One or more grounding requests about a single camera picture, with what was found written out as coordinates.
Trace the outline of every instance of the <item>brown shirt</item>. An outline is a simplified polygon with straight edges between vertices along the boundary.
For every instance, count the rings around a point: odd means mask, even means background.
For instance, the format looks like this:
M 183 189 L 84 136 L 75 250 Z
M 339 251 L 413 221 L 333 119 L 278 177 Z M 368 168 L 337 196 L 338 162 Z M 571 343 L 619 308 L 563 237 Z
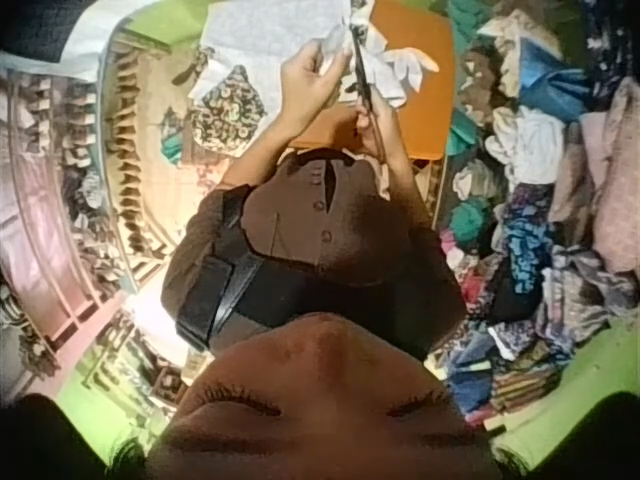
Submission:
M 322 276 L 351 285 L 374 284 L 408 255 L 420 266 L 419 291 L 433 299 L 424 321 L 435 327 L 430 330 L 437 332 L 437 338 L 429 343 L 442 339 L 466 312 L 436 233 L 406 225 L 397 207 L 377 195 L 367 162 L 314 158 L 301 162 L 295 154 L 288 157 L 271 180 L 249 195 L 241 225 L 252 248 L 265 256 L 309 265 Z M 214 190 L 205 197 L 174 252 L 161 299 L 174 318 L 203 259 L 214 252 L 223 221 L 223 196 L 231 194 Z M 421 331 L 420 325 L 398 328 L 410 338 Z

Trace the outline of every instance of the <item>nose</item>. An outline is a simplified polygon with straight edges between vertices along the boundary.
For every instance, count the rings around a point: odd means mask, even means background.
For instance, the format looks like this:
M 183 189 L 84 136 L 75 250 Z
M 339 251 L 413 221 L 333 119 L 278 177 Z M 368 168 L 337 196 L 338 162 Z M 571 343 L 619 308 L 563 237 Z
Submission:
M 305 375 L 311 375 L 314 383 L 325 391 L 343 390 L 356 367 L 354 353 L 358 342 L 353 326 L 331 314 L 298 321 L 291 345 L 295 368 L 305 370 Z

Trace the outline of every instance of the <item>eyelash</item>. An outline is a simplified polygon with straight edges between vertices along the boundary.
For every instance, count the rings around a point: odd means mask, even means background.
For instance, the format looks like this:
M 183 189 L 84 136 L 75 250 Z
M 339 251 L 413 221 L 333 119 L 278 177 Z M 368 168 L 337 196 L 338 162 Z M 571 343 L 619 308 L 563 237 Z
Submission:
M 422 397 L 412 397 L 387 412 L 388 417 L 401 418 L 420 410 L 425 405 L 446 405 L 449 403 L 449 396 L 446 390 L 431 391 Z
M 272 403 L 258 399 L 252 392 L 247 391 L 243 387 L 237 387 L 235 385 L 216 385 L 211 390 L 207 390 L 206 401 L 208 403 L 239 403 L 241 405 L 251 407 L 254 410 L 262 413 L 263 415 L 267 415 L 269 417 L 279 417 L 282 414 L 282 411 Z

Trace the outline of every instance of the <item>sleeve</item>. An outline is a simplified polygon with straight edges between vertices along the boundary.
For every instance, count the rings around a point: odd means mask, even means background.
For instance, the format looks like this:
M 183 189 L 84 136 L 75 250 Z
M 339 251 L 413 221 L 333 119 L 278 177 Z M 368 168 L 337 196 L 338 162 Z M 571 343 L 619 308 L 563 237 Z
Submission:
M 447 265 L 436 232 L 426 226 L 410 231 L 414 256 L 424 267 L 426 294 L 431 300 L 433 321 L 438 322 L 437 340 L 432 350 L 442 345 L 455 332 L 467 315 L 462 291 Z
M 213 252 L 223 221 L 223 198 L 231 192 L 213 190 L 200 202 L 198 211 L 187 223 L 185 237 L 173 252 L 160 301 L 174 319 L 198 278 L 202 260 Z

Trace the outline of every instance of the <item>pile of clothes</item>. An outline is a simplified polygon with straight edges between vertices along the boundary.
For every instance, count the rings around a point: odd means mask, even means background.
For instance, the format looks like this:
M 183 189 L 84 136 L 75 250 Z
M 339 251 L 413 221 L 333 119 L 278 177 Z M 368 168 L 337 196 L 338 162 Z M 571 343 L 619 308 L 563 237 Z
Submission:
M 484 148 L 453 179 L 461 203 L 441 240 L 469 313 L 434 359 L 473 425 L 553 391 L 639 305 L 640 84 L 616 3 L 582 2 L 591 69 L 566 65 L 519 9 L 463 56 Z

